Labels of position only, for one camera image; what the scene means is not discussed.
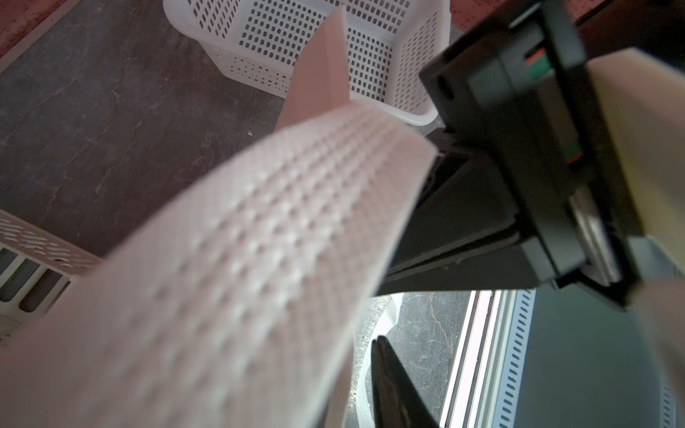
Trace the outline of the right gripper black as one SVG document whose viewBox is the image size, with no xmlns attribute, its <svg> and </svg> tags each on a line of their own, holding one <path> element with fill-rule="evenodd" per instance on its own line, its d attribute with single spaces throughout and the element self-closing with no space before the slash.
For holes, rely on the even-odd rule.
<svg viewBox="0 0 685 428">
<path fill-rule="evenodd" d="M 384 279 L 396 292 L 581 285 L 625 309 L 645 235 L 589 63 L 641 47 L 684 69 L 681 1 L 508 1 L 419 76 L 444 122 Z"/>
</svg>

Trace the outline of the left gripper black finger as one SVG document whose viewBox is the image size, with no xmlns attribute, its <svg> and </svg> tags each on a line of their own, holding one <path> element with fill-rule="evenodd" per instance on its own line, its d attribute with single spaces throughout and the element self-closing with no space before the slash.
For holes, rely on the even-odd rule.
<svg viewBox="0 0 685 428">
<path fill-rule="evenodd" d="M 438 427 L 385 336 L 371 342 L 370 356 L 376 427 Z"/>
</svg>

